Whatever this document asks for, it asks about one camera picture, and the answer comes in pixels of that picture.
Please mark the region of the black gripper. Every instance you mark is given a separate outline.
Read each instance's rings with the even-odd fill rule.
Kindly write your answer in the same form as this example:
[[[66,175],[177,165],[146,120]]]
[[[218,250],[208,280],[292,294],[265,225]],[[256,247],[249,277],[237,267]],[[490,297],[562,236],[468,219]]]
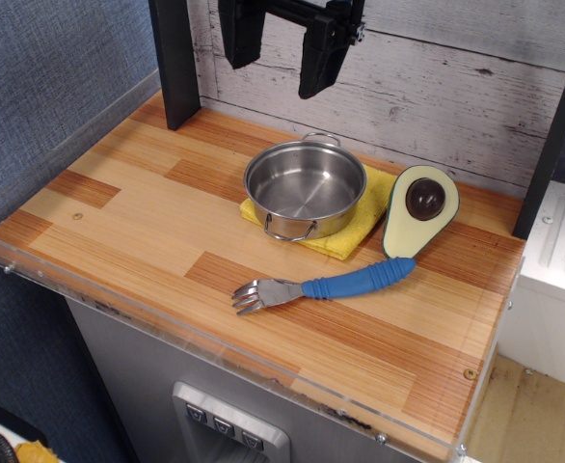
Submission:
[[[219,0],[224,51],[233,69],[260,58],[266,12],[307,28],[303,41],[299,97],[309,99],[336,83],[350,45],[363,41],[364,1]]]

